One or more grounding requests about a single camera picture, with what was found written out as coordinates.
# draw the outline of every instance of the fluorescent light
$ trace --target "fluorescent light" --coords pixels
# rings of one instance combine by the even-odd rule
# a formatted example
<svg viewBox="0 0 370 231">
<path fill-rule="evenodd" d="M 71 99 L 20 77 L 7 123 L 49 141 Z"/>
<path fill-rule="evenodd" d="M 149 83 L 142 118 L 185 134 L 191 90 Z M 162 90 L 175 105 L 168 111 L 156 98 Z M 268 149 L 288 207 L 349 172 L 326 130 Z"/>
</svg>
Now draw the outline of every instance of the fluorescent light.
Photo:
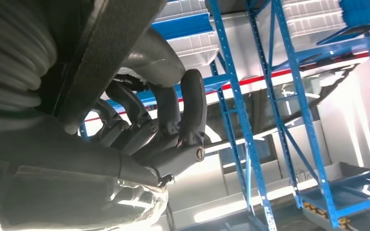
<svg viewBox="0 0 370 231">
<path fill-rule="evenodd" d="M 194 216 L 194 220 L 196 223 L 200 223 L 224 216 L 226 214 L 234 213 L 245 208 L 246 208 L 245 201 L 236 201 L 227 205 L 222 205 L 213 209 L 208 209 L 203 212 L 197 213 Z"/>
<path fill-rule="evenodd" d="M 318 99 L 320 98 L 320 95 L 313 94 L 313 93 L 305 93 L 307 97 Z"/>
<path fill-rule="evenodd" d="M 294 92 L 286 91 L 285 89 L 283 89 L 282 94 L 283 94 L 284 97 L 286 97 L 287 94 L 294 94 Z M 287 112 L 289 113 L 289 115 L 291 115 L 290 103 L 289 103 L 288 100 L 286 100 L 286 107 L 287 107 Z"/>
<path fill-rule="evenodd" d="M 213 152 L 225 149 L 225 148 L 230 148 L 230 143 L 229 142 L 218 144 L 218 145 L 215 145 L 215 146 L 212 146 L 212 147 L 209 147 L 209 148 L 205 148 L 205 154 L 213 153 Z"/>
<path fill-rule="evenodd" d="M 208 125 L 205 125 L 205 134 L 209 136 L 212 143 L 220 142 L 222 141 L 221 137 L 216 133 L 211 127 Z"/>
<path fill-rule="evenodd" d="M 344 119 L 347 124 L 348 131 L 350 133 L 350 138 L 351 138 L 352 145 L 354 147 L 358 166 L 364 167 L 364 161 L 362 160 L 361 149 L 359 147 L 358 138 L 357 138 L 357 131 L 355 130 L 354 111 L 353 111 L 353 108 L 349 104 L 350 98 L 348 97 L 348 95 L 346 94 L 344 95 L 345 95 L 345 98 L 344 98 L 345 100 L 344 99 L 341 100 L 340 108 L 341 108 L 341 111 L 343 112 Z"/>
<path fill-rule="evenodd" d="M 357 114 L 359 116 L 359 120 L 361 122 L 362 130 L 365 134 L 365 139 L 367 140 L 368 149 L 370 151 L 370 127 L 368 126 L 368 119 L 367 114 L 365 113 L 365 107 L 364 103 L 362 102 L 361 95 L 359 93 L 359 84 L 358 84 L 358 78 L 357 76 L 353 76 L 351 78 L 351 81 L 354 85 L 355 90 L 354 92 L 354 103 L 355 103 L 355 109 L 357 111 Z"/>
<path fill-rule="evenodd" d="M 299 190 L 308 189 L 317 185 L 315 179 L 307 180 L 297 184 Z M 273 190 L 267 193 L 267 198 L 269 200 L 274 200 L 289 194 L 294 193 L 292 186 L 283 187 L 280 189 Z M 251 205 L 258 205 L 262 202 L 260 196 L 254 196 L 251 198 Z M 211 208 L 202 212 L 199 212 L 194 215 L 194 220 L 196 223 L 204 222 L 207 220 L 215 219 L 230 213 L 234 213 L 240 210 L 243 210 L 247 207 L 246 201 L 236 201 L 229 203 L 227 205 L 221 205 L 215 208 Z"/>
<path fill-rule="evenodd" d="M 245 138 L 236 140 L 236 144 L 243 144 L 243 143 L 246 143 Z"/>
<path fill-rule="evenodd" d="M 241 164 L 246 163 L 246 160 L 241 160 L 240 163 Z M 236 165 L 236 163 L 233 162 L 233 163 L 230 163 L 230 164 L 223 165 L 223 168 L 231 167 L 231 166 L 235 166 L 235 165 Z"/>
</svg>

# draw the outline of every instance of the bolt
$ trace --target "bolt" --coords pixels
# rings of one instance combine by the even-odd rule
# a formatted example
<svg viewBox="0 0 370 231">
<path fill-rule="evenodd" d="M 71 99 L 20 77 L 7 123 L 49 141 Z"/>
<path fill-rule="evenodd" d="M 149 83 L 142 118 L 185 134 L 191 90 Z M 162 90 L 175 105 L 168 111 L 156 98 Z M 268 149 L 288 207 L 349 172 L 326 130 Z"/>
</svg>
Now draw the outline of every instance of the bolt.
<svg viewBox="0 0 370 231">
<path fill-rule="evenodd" d="M 149 129 L 152 131 L 152 132 L 156 132 L 158 130 L 158 122 L 157 121 L 153 121 L 150 125 L 149 125 Z"/>
<path fill-rule="evenodd" d="M 198 147 L 196 150 L 196 157 L 198 162 L 205 159 L 205 149 L 203 149 L 202 147 Z"/>
<path fill-rule="evenodd" d="M 166 175 L 165 177 L 162 177 L 159 179 L 159 187 L 165 187 L 167 184 L 174 184 L 175 183 L 175 177 L 172 174 Z"/>
</svg>

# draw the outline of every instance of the blue storage rack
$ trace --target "blue storage rack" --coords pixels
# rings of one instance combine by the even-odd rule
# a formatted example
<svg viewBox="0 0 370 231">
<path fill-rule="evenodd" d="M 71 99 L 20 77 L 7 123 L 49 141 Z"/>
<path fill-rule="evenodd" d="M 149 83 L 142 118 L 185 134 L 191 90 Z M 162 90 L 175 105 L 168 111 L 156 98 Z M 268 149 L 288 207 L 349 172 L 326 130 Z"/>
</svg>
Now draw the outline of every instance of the blue storage rack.
<svg viewBox="0 0 370 231">
<path fill-rule="evenodd" d="M 246 108 L 244 105 L 243 96 L 240 90 L 238 77 L 236 75 L 236 70 L 235 70 L 235 66 L 233 63 L 232 54 L 230 52 L 229 43 L 227 41 L 221 12 L 220 12 L 217 0 L 210 0 L 210 3 L 211 3 L 211 12 L 212 12 L 215 27 L 216 27 L 216 32 L 218 33 L 218 38 L 220 41 L 222 52 L 224 54 L 223 56 L 219 54 L 218 60 L 219 60 L 219 63 L 222 65 L 223 69 L 225 70 L 226 75 L 229 76 L 229 81 L 230 81 L 232 92 L 234 95 L 236 109 L 235 110 L 228 109 L 226 105 L 225 97 L 223 95 L 223 90 L 221 88 L 222 83 L 216 83 L 216 87 L 218 88 L 217 93 L 218 93 L 218 98 L 219 98 L 219 105 L 221 108 L 222 116 L 224 118 L 225 128 L 226 128 L 228 139 L 231 145 L 231 149 L 233 151 L 233 156 L 235 158 L 236 170 L 237 170 L 239 182 L 242 187 L 242 193 L 246 200 L 247 212 L 248 212 L 250 220 L 253 221 L 253 223 L 257 226 L 257 228 L 259 228 L 260 230 L 275 231 L 277 230 L 276 223 L 274 221 L 270 201 L 267 198 L 266 184 L 265 184 L 263 173 L 261 170 L 259 157 L 258 157 L 256 148 L 254 146 L 253 133 L 252 133 L 252 129 L 249 123 L 249 116 L 246 112 Z M 213 75 L 213 77 L 211 78 L 220 77 L 218 70 L 217 70 L 216 61 L 213 61 L 210 67 L 211 67 L 211 71 Z M 238 153 L 235 134 L 233 131 L 231 120 L 230 120 L 231 113 L 237 113 L 239 117 L 240 127 L 243 132 L 243 137 L 246 142 L 245 143 L 246 151 L 247 151 L 246 175 L 243 174 L 243 168 L 240 163 L 240 158 L 239 158 L 240 155 Z M 251 206 L 251 174 L 252 172 L 251 172 L 250 166 L 253 169 L 253 175 L 256 179 L 259 196 L 262 200 L 261 205 L 263 206 L 264 215 L 266 218 L 265 224 L 263 224 L 258 218 L 255 217 L 253 207 Z"/>
<path fill-rule="evenodd" d="M 297 207 L 301 208 L 303 206 L 303 201 L 307 201 L 319 208 L 325 209 L 328 212 L 328 217 L 330 219 L 332 227 L 337 228 L 339 227 L 338 219 L 340 217 L 370 208 L 370 193 L 365 194 L 365 192 L 363 192 L 362 190 L 364 187 L 370 187 L 370 171 L 355 176 L 353 178 L 343 179 L 331 184 L 328 182 L 326 171 L 320 155 L 316 133 L 313 126 L 312 115 L 310 113 L 310 108 L 304 94 L 305 92 L 299 72 L 299 66 L 314 63 L 324 58 L 339 57 L 350 52 L 368 51 L 370 54 L 370 34 L 367 33 L 365 38 L 341 41 L 327 46 L 321 46 L 306 51 L 295 52 L 288 31 L 286 18 L 282 9 L 281 0 L 268 0 L 266 4 L 258 11 L 254 11 L 251 7 L 252 5 L 254 5 L 255 0 L 245 0 L 245 2 L 248 8 L 248 16 L 250 18 L 253 36 L 256 42 L 259 59 L 267 84 L 267 91 L 270 102 L 272 104 L 272 110 L 275 116 L 283 153 L 286 159 L 287 167 L 289 169 L 291 185 L 293 186 L 295 191 L 294 198 Z M 272 4 L 270 18 L 270 47 L 268 60 L 266 60 L 262 42 L 260 40 L 259 30 L 255 21 L 255 16 L 260 13 L 260 11 L 270 2 Z M 272 66 L 275 20 L 278 20 L 280 26 L 280 31 L 282 34 L 288 60 L 280 65 Z M 279 100 L 283 100 L 283 98 L 277 99 L 275 97 L 275 92 L 270 76 L 273 71 L 286 68 L 290 68 L 293 75 L 293 82 L 296 88 L 295 96 L 297 97 L 301 108 L 304 126 L 307 132 L 311 151 L 317 168 L 317 175 L 309 165 L 308 161 L 306 160 L 297 143 L 294 141 L 293 137 L 287 130 L 286 126 L 283 124 L 278 111 L 277 102 Z M 287 145 L 287 138 L 291 141 L 292 145 L 297 150 L 299 156 L 308 168 L 310 174 L 314 177 L 314 179 L 317 180 L 318 189 L 306 192 L 298 191 L 295 171 L 291 162 L 291 155 Z"/>
<path fill-rule="evenodd" d="M 341 0 L 340 6 L 347 27 L 319 41 L 317 45 L 353 39 L 364 34 L 363 31 L 370 30 L 370 0 Z"/>
</svg>

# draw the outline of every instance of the black hose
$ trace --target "black hose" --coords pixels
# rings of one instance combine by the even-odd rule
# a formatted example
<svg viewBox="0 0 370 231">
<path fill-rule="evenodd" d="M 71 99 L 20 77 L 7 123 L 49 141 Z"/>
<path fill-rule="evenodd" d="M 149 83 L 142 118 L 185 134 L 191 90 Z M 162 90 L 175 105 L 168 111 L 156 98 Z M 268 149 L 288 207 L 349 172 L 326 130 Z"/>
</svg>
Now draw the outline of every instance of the black hose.
<svg viewBox="0 0 370 231">
<path fill-rule="evenodd" d="M 40 77 L 57 58 L 44 17 L 33 4 L 0 0 L 0 122 L 5 123 L 1 129 L 30 125 L 35 118 L 30 109 L 40 104 L 32 90 L 39 88 Z"/>
</svg>

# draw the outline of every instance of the white wall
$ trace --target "white wall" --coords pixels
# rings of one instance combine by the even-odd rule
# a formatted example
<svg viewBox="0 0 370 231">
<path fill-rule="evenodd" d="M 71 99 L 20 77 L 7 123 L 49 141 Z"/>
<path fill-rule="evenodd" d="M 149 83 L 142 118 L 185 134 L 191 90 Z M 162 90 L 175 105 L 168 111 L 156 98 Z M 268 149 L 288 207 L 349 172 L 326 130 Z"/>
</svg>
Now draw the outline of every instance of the white wall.
<svg viewBox="0 0 370 231">
<path fill-rule="evenodd" d="M 370 167 L 370 61 L 359 65 L 318 112 L 332 162 Z"/>
<path fill-rule="evenodd" d="M 173 211 L 228 196 L 218 154 L 194 164 L 179 177 L 175 184 L 168 187 Z"/>
<path fill-rule="evenodd" d="M 324 140 L 324 135 L 323 135 L 320 121 L 314 122 L 314 129 L 316 131 L 318 145 L 320 148 L 320 153 L 323 159 L 324 166 L 328 166 L 331 164 L 331 161 L 330 161 L 329 154 L 327 151 L 327 146 Z M 303 152 L 304 156 L 306 157 L 310 165 L 313 167 L 313 169 L 316 169 L 314 158 L 313 158 L 311 148 L 310 148 L 310 143 L 308 141 L 307 132 L 305 131 L 304 125 L 290 128 L 289 132 L 293 136 L 294 140 L 296 141 L 297 145 L 300 147 L 300 150 Z M 278 136 L 278 133 L 273 133 L 272 136 L 273 136 L 273 140 L 274 140 L 274 144 L 276 148 L 277 159 L 280 162 L 280 172 L 283 178 L 288 178 L 290 177 L 290 175 L 287 170 L 287 165 L 285 162 L 283 149 L 281 148 L 280 138 Z M 295 171 L 297 172 L 299 169 L 301 169 L 307 172 L 308 171 L 307 168 L 305 167 L 303 161 L 297 154 L 297 151 L 291 144 L 290 140 L 288 141 L 288 146 L 289 146 L 291 161 L 293 162 Z"/>
<path fill-rule="evenodd" d="M 275 160 L 275 161 L 261 164 L 262 173 L 263 173 L 264 181 L 266 182 L 266 184 L 281 180 L 281 173 L 278 168 L 278 163 L 279 161 Z M 225 174 L 224 178 L 225 178 L 226 187 L 228 188 L 229 195 L 242 192 L 237 172 Z M 253 173 L 251 175 L 251 179 L 252 179 L 251 187 L 252 188 L 257 187 L 257 183 L 256 183 Z"/>
</svg>

